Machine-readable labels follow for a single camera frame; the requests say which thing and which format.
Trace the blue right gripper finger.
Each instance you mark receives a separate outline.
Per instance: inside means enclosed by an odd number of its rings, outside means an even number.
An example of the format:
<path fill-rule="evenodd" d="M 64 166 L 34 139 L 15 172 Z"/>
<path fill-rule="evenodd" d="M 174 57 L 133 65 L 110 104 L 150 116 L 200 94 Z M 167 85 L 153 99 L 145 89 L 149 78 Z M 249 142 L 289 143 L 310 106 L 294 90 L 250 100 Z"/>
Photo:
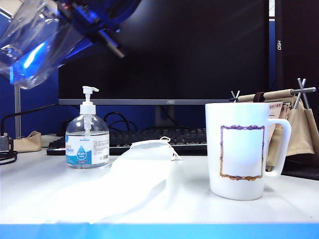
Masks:
<path fill-rule="evenodd" d="M 42 42 L 37 47 L 35 47 L 31 52 L 29 52 L 23 62 L 24 69 L 37 69 L 42 64 L 47 52 L 47 41 Z"/>

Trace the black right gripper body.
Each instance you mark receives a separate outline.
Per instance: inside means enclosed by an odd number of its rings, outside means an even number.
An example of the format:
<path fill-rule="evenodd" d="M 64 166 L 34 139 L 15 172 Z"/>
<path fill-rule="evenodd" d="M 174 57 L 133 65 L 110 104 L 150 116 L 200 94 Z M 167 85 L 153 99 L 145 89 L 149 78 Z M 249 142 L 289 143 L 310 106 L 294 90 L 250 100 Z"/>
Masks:
<path fill-rule="evenodd" d="M 138 0 L 59 0 L 58 13 L 84 36 L 67 57 L 98 42 L 123 58 L 124 53 L 109 31 L 118 32 L 119 24 L 129 18 L 139 4 Z"/>

